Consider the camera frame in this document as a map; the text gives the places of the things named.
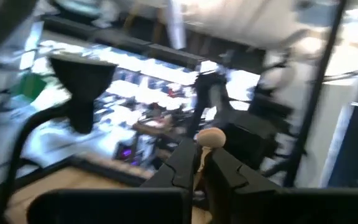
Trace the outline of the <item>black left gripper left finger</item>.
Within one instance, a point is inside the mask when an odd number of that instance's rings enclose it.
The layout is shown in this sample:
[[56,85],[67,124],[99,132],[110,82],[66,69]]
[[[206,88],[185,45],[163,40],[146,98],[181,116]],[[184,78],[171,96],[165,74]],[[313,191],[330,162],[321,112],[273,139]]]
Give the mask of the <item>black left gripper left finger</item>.
[[183,139],[173,154],[141,187],[192,189],[197,153],[198,148],[195,142],[192,139]]

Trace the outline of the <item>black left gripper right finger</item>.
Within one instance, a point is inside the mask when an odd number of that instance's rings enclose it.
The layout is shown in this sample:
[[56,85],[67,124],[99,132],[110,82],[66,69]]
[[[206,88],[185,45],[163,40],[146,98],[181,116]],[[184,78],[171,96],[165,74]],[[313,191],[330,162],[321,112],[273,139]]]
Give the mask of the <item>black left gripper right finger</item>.
[[204,185],[213,223],[272,223],[271,203],[280,187],[224,149],[206,156]]

